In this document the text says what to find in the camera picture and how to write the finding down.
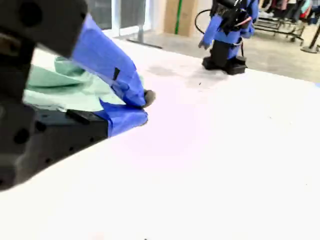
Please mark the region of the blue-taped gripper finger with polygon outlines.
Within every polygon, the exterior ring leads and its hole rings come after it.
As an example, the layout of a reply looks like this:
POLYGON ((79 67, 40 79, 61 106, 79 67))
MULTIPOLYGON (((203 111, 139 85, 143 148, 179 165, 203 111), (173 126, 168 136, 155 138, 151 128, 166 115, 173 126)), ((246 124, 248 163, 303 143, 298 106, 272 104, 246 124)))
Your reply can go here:
POLYGON ((56 106, 36 106, 34 172, 108 138, 143 126, 148 121, 141 107, 99 102, 102 109, 86 111, 56 106))
POLYGON ((22 99, 35 48, 42 46, 105 81, 134 108, 152 104, 131 58, 108 38, 84 0, 3 0, 0 3, 0 91, 22 99))
POLYGON ((207 50, 211 46, 217 32, 219 31, 222 20, 222 17, 218 14, 215 14, 211 18, 209 25, 207 26, 204 35, 198 44, 199 48, 204 48, 205 50, 207 50))

